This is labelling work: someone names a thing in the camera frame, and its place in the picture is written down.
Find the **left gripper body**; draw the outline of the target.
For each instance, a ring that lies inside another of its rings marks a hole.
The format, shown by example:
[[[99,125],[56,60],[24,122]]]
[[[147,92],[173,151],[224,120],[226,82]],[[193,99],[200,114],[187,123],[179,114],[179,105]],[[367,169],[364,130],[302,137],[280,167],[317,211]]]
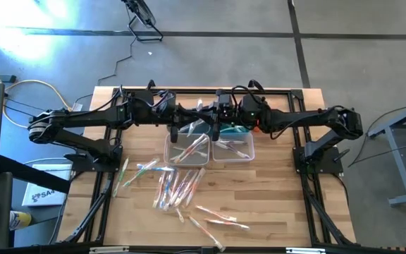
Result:
[[[180,105],[169,106],[166,109],[166,113],[169,117],[170,123],[180,123]]]

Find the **white metal plate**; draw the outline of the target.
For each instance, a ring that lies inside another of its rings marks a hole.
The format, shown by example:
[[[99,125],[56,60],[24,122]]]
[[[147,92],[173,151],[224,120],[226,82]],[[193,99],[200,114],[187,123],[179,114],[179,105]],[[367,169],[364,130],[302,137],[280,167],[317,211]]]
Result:
[[[286,247],[286,254],[326,254],[324,248],[297,248],[297,247]]]
[[[127,246],[100,246],[92,247],[89,250],[89,254],[118,254],[118,253],[127,253],[129,247]]]

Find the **beige plastic bin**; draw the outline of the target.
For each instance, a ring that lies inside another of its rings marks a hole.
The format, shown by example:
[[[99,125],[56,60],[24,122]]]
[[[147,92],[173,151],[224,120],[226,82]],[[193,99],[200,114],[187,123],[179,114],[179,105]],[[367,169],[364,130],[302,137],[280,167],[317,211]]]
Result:
[[[179,155],[181,153],[181,151],[173,149],[172,148],[173,146],[188,147],[189,145],[192,144],[194,140],[198,139],[198,137],[200,137],[201,134],[202,133],[192,134],[189,137],[187,137],[186,134],[180,133],[178,135],[178,141],[176,143],[172,143],[170,135],[167,135],[164,145],[165,163],[176,167],[200,167],[206,165],[209,162],[209,154],[210,154],[209,146],[211,144],[210,139],[208,143],[205,145],[205,147],[202,149],[202,152],[206,152],[208,154],[207,157],[200,157],[199,155],[193,154],[179,164],[173,163],[171,161],[172,157]]]

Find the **black floor fan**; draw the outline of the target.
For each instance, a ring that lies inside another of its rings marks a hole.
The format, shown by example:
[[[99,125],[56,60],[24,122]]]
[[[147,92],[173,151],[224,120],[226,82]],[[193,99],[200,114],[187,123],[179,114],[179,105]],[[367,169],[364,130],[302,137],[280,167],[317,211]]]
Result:
[[[164,35],[156,28],[156,19],[149,9],[148,5],[144,0],[121,0],[124,3],[128,17],[130,19],[128,23],[128,29],[139,42],[161,42]],[[133,30],[132,24],[135,20],[139,20],[146,28],[150,28],[156,31],[159,35],[155,38],[140,38],[137,33]]]

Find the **yellow can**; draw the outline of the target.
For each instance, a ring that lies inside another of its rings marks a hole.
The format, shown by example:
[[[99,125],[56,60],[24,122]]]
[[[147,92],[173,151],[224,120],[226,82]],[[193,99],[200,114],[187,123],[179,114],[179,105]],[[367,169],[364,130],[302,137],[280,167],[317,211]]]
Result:
[[[9,214],[9,229],[11,231],[24,229],[30,225],[31,221],[31,214],[11,210]]]

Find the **clear plastic bin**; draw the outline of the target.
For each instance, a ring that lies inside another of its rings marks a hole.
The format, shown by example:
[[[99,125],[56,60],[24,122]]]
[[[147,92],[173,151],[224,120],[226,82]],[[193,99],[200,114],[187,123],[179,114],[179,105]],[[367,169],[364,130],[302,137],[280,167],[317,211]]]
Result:
[[[215,142],[212,142],[212,157],[215,162],[223,163],[234,163],[234,162],[250,162],[255,157],[254,151],[254,139],[251,133],[246,134],[220,134],[219,139],[226,140],[244,140],[247,143],[245,145],[233,145],[233,147],[245,154],[250,156],[250,159],[244,159],[237,156],[235,153],[222,149],[215,145]]]

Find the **white printed box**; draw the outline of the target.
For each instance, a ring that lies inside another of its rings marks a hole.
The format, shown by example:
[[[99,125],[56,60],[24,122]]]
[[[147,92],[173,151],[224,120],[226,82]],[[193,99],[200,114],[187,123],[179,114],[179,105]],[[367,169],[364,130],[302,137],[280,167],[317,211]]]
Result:
[[[45,171],[64,180],[70,180],[71,164],[33,164],[33,168]],[[23,197],[22,206],[53,206],[62,205],[65,193],[28,183]]]

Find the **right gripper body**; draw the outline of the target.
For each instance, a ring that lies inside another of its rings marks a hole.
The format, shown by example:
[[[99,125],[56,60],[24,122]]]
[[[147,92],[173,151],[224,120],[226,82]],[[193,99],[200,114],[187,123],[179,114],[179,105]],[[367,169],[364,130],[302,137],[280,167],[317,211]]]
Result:
[[[242,103],[242,101],[239,101],[239,102],[236,102],[234,105],[232,119],[230,120],[232,122],[232,124],[243,124],[242,114],[240,112],[241,103]]]

